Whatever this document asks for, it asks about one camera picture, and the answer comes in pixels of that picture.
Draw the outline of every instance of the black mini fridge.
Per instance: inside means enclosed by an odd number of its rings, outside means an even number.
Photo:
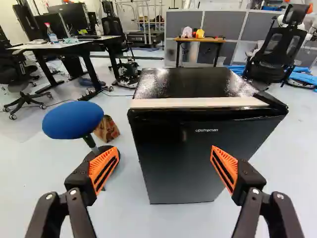
[[[150,203],[214,201],[211,146],[248,160],[287,113],[225,67],[143,69],[128,119]]]

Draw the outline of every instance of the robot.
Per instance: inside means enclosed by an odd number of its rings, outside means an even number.
[[[246,160],[237,160],[212,146],[210,161],[234,203],[241,206],[232,238],[254,238],[259,216],[265,218],[270,238],[304,238],[291,199],[281,192],[262,192],[266,180]],[[25,238],[60,237],[67,215],[75,238],[96,238],[87,206],[94,204],[118,162],[118,150],[112,146],[83,161],[65,180],[67,192],[49,192],[39,199]]]

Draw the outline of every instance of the cubicle partition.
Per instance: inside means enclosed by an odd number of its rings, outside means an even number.
[[[245,64],[245,51],[253,49],[257,42],[264,40],[273,16],[283,14],[264,10],[179,10],[171,9],[166,13],[165,24],[165,65],[176,64],[175,37],[181,35],[186,26],[202,28],[205,36],[225,36],[220,57],[225,57],[224,64]],[[184,66],[212,67],[216,45],[212,43],[187,43],[181,49]],[[317,60],[317,42],[308,42],[302,46],[297,57],[301,66],[311,67]]]

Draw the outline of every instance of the blue seat cushion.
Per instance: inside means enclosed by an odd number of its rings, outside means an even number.
[[[42,129],[52,139],[77,139],[93,132],[103,116],[102,108],[95,103],[65,103],[45,115]]]

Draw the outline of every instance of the stool pole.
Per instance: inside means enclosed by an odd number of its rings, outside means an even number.
[[[93,153],[95,155],[100,154],[100,151],[99,151],[98,147],[96,146],[96,143],[95,143],[93,137],[91,136],[91,134],[84,136],[83,139],[87,143],[87,145],[91,148],[91,150],[93,151]]]

